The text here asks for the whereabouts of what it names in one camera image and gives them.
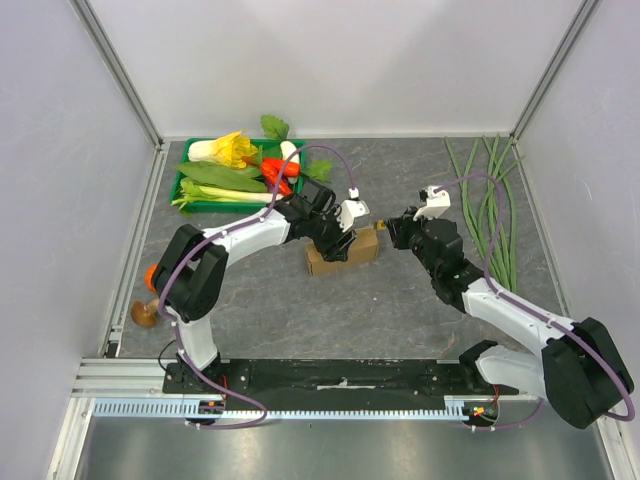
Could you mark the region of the brown cardboard express box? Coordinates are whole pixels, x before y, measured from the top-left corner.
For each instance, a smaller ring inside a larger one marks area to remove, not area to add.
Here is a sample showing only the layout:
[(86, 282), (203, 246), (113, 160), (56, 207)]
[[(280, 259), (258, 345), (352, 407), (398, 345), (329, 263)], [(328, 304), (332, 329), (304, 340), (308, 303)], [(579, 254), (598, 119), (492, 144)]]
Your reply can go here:
[(347, 260), (344, 262), (325, 261), (312, 242), (309, 242), (305, 247), (307, 267), (311, 276), (333, 273), (371, 262), (377, 258), (378, 251), (379, 240), (377, 231), (373, 226), (357, 230), (356, 238), (349, 246)]

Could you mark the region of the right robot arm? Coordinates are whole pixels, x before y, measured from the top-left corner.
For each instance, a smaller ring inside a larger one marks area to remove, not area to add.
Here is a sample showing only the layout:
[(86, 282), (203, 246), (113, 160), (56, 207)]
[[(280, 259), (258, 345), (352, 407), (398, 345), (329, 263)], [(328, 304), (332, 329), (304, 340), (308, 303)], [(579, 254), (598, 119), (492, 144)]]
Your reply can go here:
[(467, 350), (457, 371), (465, 391), (477, 394), (496, 385), (532, 394), (578, 429), (603, 416), (634, 420), (634, 382), (602, 322), (554, 315), (500, 286), (465, 257), (453, 221), (420, 218), (411, 207), (385, 225), (393, 246), (410, 251), (428, 272), (443, 303), (525, 348), (518, 352), (483, 341)]

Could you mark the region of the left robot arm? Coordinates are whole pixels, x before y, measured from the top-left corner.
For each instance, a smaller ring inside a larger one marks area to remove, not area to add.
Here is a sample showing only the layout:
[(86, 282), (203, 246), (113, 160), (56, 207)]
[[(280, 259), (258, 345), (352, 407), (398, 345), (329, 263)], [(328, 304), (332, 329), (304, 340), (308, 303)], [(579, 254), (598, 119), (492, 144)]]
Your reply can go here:
[(185, 382), (208, 393), (219, 382), (219, 350), (213, 341), (210, 312), (226, 270), (264, 249), (307, 238), (326, 262), (345, 262), (356, 239), (356, 220), (369, 214), (356, 188), (336, 202), (328, 187), (309, 180), (298, 193), (280, 196), (240, 221), (199, 230), (180, 227), (158, 264), (147, 274), (162, 311), (177, 329), (178, 354), (188, 366)]

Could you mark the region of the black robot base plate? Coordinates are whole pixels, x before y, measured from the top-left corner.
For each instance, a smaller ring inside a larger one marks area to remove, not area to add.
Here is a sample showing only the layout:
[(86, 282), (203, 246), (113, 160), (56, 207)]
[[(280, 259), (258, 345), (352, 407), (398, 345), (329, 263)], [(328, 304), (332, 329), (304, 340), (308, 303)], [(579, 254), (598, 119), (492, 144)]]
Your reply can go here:
[(210, 380), (261, 401), (279, 391), (372, 389), (413, 391), (430, 397), (516, 395), (507, 386), (490, 386), (458, 362), (431, 359), (320, 360), (231, 359), (208, 367)]

